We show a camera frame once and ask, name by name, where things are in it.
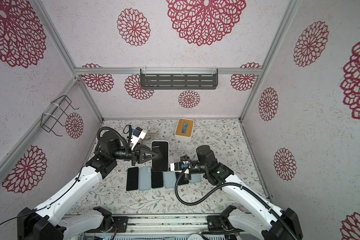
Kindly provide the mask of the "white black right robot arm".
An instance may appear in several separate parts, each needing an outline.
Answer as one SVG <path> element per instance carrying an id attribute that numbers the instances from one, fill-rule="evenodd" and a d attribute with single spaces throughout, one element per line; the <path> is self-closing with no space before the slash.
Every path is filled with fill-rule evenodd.
<path id="1" fill-rule="evenodd" d="M 303 232 L 298 215 L 272 204 L 249 188 L 226 165 L 218 162 L 209 146 L 197 148 L 197 160 L 192 161 L 183 156 L 177 163 L 170 165 L 170 170 L 180 175 L 175 183 L 175 195 L 180 203 L 186 206 L 196 206 L 206 201 L 213 193 L 220 190 L 236 199 L 249 212 L 244 213 L 235 206 L 228 206 L 218 217 L 208 217 L 209 229 L 201 232 L 205 239 L 207 235 L 233 235 L 245 232 L 259 240 L 301 240 Z M 181 178 L 189 180 L 191 175 L 202 174 L 213 189 L 201 199 L 186 202 L 181 199 L 178 185 Z"/>

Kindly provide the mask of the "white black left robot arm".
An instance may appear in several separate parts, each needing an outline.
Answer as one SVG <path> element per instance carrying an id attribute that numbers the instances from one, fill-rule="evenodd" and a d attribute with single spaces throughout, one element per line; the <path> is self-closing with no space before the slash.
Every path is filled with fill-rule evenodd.
<path id="1" fill-rule="evenodd" d="M 117 166 L 119 160 L 142 164 L 161 158 L 158 147 L 140 143 L 146 131 L 137 127 L 125 139 L 115 129 L 101 127 L 97 132 L 94 156 L 63 188 L 33 210 L 24 208 L 17 217 L 19 240 L 68 240 L 93 229 L 112 227 L 112 214 L 96 207 L 86 214 L 64 220 L 66 212 L 91 188 L 98 186 Z"/>

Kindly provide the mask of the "light blue phone case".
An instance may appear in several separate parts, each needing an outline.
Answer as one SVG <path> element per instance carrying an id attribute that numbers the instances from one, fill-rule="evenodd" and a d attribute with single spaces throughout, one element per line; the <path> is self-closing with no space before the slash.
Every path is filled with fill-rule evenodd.
<path id="1" fill-rule="evenodd" d="M 139 168 L 139 190 L 148 191 L 152 188 L 152 167 Z"/>

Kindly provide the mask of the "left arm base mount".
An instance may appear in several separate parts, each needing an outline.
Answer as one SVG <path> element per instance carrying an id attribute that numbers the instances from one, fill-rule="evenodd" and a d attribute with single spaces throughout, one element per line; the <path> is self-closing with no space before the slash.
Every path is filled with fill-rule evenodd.
<path id="1" fill-rule="evenodd" d="M 125 233 L 127 230 L 129 217 L 113 216 L 112 213 L 102 207 L 95 207 L 93 210 L 98 211 L 104 217 L 100 226 L 90 230 L 92 233 Z"/>

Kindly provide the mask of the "black phone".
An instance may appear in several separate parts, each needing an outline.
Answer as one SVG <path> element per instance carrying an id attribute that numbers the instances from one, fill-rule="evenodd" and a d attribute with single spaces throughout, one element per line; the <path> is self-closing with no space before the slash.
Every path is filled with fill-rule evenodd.
<path id="1" fill-rule="evenodd" d="M 162 188 L 164 186 L 163 172 L 151 172 L 152 189 Z"/>
<path id="2" fill-rule="evenodd" d="M 158 157 L 152 160 L 152 170 L 154 172 L 167 172 L 169 170 L 169 142 L 152 141 L 151 150 L 158 154 Z"/>
<path id="3" fill-rule="evenodd" d="M 176 181 L 178 181 L 178 185 L 179 185 L 179 186 L 189 184 L 189 180 L 186 180 L 186 179 L 185 179 L 185 175 L 183 175 L 183 176 L 180 177 L 180 174 L 181 174 L 181 173 L 175 172 L 175 174 L 176 174 Z"/>

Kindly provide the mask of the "light case with purple button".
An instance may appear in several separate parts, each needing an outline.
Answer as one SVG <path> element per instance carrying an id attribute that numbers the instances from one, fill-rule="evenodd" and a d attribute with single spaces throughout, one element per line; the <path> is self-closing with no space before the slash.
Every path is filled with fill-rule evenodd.
<path id="1" fill-rule="evenodd" d="M 190 175 L 189 182 L 192 184 L 200 183 L 202 181 L 202 176 L 200 174 Z"/>

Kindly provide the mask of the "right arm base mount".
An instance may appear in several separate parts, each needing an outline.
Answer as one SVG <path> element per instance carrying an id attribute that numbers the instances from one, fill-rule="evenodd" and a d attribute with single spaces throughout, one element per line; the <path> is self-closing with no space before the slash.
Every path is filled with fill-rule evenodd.
<path id="1" fill-rule="evenodd" d="M 208 215 L 208 232 L 217 234 L 227 234 L 228 232 L 234 232 L 238 230 L 243 232 L 244 230 L 234 227 L 229 220 L 229 217 L 232 217 L 234 213 L 245 214 L 245 212 L 241 211 L 237 207 L 229 205 L 219 215 Z"/>

